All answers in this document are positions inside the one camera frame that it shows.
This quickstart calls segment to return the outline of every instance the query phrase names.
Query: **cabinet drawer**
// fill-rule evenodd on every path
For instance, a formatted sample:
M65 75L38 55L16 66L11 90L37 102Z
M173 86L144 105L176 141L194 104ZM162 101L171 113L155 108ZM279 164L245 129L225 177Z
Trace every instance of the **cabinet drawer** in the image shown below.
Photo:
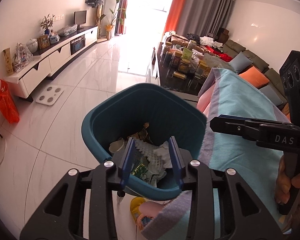
M51 71L59 69L61 64L71 56L70 43L57 49L55 52L49 55Z
M95 29L85 34L86 45L97 39L97 33L98 33L98 29Z
M30 94L37 85L51 72L49 58L46 57L23 76L23 82Z

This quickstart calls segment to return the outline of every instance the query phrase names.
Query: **wall socket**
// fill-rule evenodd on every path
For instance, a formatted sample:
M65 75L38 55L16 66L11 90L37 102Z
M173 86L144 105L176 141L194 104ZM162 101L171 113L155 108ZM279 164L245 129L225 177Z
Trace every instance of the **wall socket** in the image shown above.
M53 18L53 21L54 21L54 22L60 21L60 20L62 20L64 17L65 17L64 14L61 14L61 15L55 15L55 17Z

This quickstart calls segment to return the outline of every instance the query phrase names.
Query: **white tv cabinet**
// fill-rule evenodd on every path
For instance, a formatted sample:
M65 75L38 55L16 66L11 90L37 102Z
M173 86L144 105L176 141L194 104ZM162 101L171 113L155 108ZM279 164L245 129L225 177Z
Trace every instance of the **white tv cabinet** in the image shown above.
M3 79L8 82L12 94L32 102L31 92L46 77L55 79L71 62L97 42L98 27L85 26L45 49L35 52L34 60L18 73ZM85 47L71 55L70 41L85 35Z

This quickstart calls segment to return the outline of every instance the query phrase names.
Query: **human hand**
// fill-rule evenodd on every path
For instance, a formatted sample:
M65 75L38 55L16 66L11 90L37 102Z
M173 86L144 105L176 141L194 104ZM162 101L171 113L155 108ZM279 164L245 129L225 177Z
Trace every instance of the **human hand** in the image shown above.
M293 185L295 188L300 188L300 174L298 174L292 179L289 179L289 177L285 174L284 156L282 156L279 163L278 177L276 181L274 195L274 198L277 203L286 204L289 201L289 190L291 185Z

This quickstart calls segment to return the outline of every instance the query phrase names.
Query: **camera lens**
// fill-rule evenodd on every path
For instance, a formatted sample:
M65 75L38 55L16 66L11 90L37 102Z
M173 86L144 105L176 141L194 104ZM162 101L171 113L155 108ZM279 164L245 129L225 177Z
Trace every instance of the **camera lens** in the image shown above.
M287 78L288 78L289 86L293 87L293 76L292 76L292 73L290 71L288 71Z
M300 72L296 65L293 66L293 73L294 73L294 77L296 78L296 80L299 81L300 80Z
M282 83L283 83L284 88L287 89L288 84L287 84L287 81L285 78L282 79Z

